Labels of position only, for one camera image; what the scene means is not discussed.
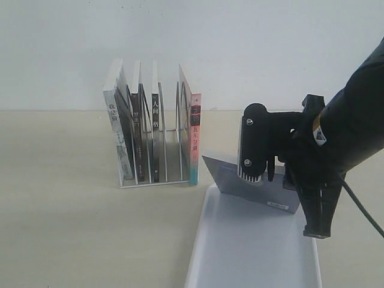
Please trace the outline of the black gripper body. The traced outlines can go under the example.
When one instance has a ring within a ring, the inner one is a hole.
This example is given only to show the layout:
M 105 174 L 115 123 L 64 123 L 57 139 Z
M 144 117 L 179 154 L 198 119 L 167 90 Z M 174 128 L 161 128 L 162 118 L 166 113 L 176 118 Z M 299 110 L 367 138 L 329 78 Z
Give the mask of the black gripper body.
M 269 156 L 284 163 L 285 186 L 294 189 L 307 221 L 303 234 L 325 239 L 338 204 L 344 175 L 331 172 L 313 136 L 313 124 L 325 107 L 323 96 L 308 94 L 301 112 L 269 114 Z

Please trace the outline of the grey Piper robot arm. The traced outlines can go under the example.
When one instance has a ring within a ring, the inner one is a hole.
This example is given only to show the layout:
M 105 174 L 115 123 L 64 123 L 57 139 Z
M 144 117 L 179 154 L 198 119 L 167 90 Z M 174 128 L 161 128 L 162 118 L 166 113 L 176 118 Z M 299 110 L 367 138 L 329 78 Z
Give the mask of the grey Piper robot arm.
M 305 215 L 304 236 L 330 237 L 342 190 L 383 234 L 345 180 L 348 171 L 382 149 L 383 43 L 379 43 L 321 111 L 303 115 L 278 152 Z

